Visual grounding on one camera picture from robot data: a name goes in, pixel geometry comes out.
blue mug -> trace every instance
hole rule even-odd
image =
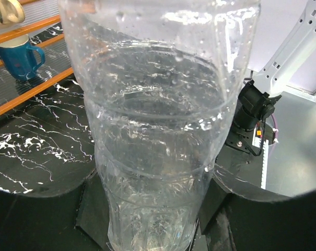
[[[37,51],[41,57],[39,64],[33,55],[33,51]],[[20,81],[35,77],[37,69],[45,63],[43,50],[30,44],[29,35],[23,35],[1,43],[0,58],[9,73]]]

black marble surface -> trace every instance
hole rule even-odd
[[[31,42],[60,33],[61,24],[56,24]],[[16,95],[47,79],[40,74],[37,81],[16,83]],[[13,88],[4,84],[0,89]],[[53,196],[63,186],[70,190],[93,172],[93,153],[83,91],[73,75],[0,116],[0,190],[5,192]]]

mug rim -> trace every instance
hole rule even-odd
[[[7,46],[7,44],[10,44],[10,43],[14,42],[15,40],[23,39],[24,37],[26,38],[24,40],[24,42],[21,42],[20,44],[16,44],[16,45],[12,45],[12,46]],[[19,47],[21,45],[24,45],[28,41],[29,41],[29,35],[25,34],[25,35],[19,36],[17,38],[10,39],[10,40],[8,40],[6,42],[0,43],[0,47],[1,48],[15,48],[15,47]]]

purple wire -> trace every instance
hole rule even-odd
[[[272,119],[273,119],[273,122],[274,122],[274,128],[278,130],[278,124],[277,124],[277,120],[276,120],[274,114],[272,114],[271,116],[272,116]],[[275,131],[275,132],[274,132],[274,137],[275,137],[276,139],[278,139],[278,131]],[[272,153],[273,153],[273,151],[274,151],[274,149],[275,149],[276,144],[277,144],[277,143],[274,142],[274,144],[273,144],[273,146],[272,146],[272,149],[271,149],[271,151],[269,152],[268,158],[270,158],[270,156],[272,155]]]

